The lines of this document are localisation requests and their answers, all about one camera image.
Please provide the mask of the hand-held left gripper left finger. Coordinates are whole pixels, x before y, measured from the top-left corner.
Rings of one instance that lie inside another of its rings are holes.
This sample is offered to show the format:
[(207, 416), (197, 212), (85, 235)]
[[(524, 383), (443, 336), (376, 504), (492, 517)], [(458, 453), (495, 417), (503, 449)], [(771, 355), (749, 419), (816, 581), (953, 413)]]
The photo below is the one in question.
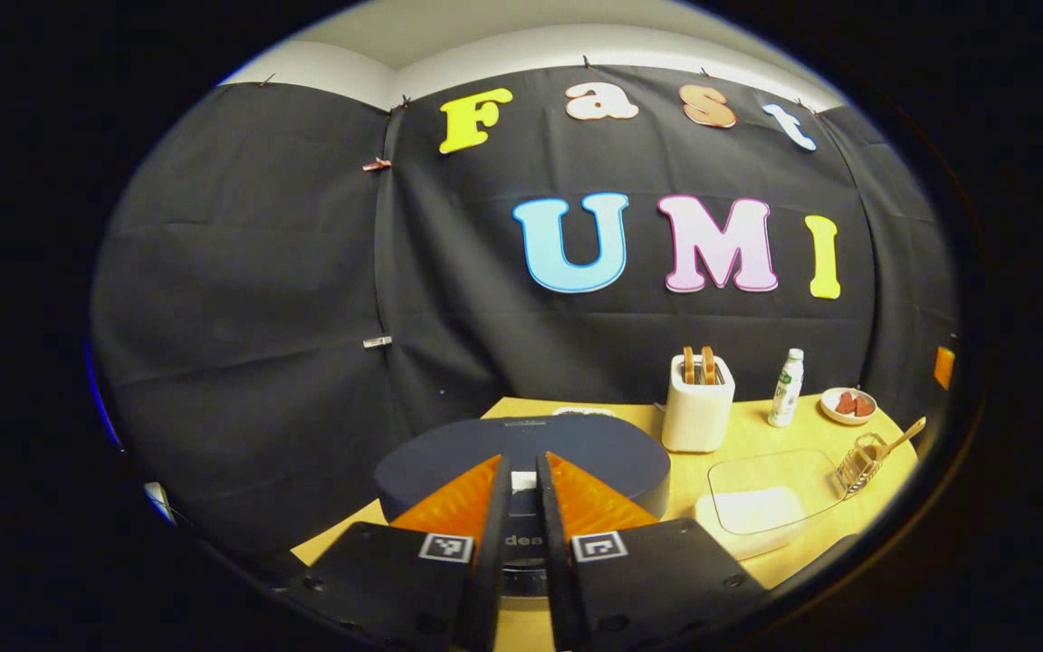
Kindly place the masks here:
[(490, 651), (510, 498), (493, 455), (389, 525), (353, 523), (278, 593), (347, 651)]

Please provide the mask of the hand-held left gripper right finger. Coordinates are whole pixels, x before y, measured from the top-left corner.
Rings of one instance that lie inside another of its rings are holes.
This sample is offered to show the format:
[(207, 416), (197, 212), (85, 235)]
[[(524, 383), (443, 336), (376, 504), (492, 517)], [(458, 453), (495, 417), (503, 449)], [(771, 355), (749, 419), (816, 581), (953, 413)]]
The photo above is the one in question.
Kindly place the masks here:
[(555, 648), (709, 651), (765, 603), (696, 520), (655, 520), (550, 451), (535, 470)]

